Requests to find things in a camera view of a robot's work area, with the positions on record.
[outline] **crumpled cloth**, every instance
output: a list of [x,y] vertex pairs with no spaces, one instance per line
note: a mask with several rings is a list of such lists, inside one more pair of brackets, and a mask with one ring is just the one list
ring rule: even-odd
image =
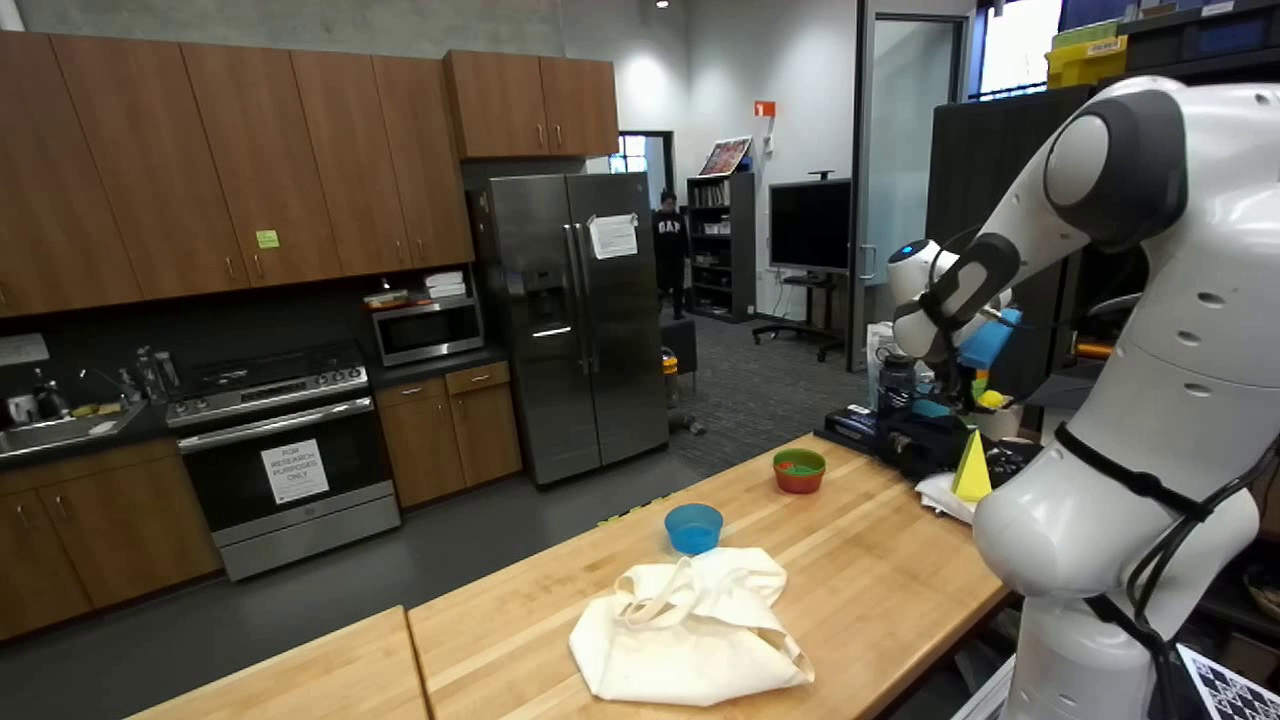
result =
[[582,608],[568,648],[598,700],[709,708],[810,683],[798,645],[770,615],[783,584],[788,573],[761,547],[636,565]]

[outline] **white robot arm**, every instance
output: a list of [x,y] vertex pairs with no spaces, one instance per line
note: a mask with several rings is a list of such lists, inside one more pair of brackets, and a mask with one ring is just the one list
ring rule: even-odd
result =
[[974,513],[983,561],[1022,596],[1010,720],[1146,715],[1151,645],[1257,535],[1234,488],[1280,430],[1275,167],[1280,86],[1123,79],[1064,120],[965,251],[892,261],[896,345],[952,364],[1009,285],[1084,244],[1146,251],[1093,394]]

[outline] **computer screen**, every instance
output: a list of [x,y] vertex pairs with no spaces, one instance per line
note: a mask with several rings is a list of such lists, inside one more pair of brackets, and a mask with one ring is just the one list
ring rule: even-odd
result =
[[768,188],[768,261],[788,269],[846,269],[850,184],[770,184]]

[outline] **wooden table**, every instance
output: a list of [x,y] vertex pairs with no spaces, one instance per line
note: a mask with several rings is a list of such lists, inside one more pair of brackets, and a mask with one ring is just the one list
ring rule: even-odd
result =
[[304,648],[252,663],[186,696],[141,712],[146,720],[186,715],[432,715],[411,657],[404,608],[387,608]]
[[1001,598],[965,522],[916,504],[892,467],[817,434],[827,456],[817,495],[770,483],[770,453],[574,539],[406,613],[421,673],[439,720],[488,715],[693,715],[650,702],[598,702],[582,688],[568,630],[581,608],[643,561],[667,561],[662,513],[715,504],[725,545],[763,547],[788,567],[775,604],[817,683],[696,715],[876,715]]

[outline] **refrigerator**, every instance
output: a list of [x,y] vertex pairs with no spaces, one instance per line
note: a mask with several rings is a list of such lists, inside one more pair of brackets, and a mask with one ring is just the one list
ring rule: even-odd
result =
[[535,483],[667,443],[643,176],[490,176],[471,197]]

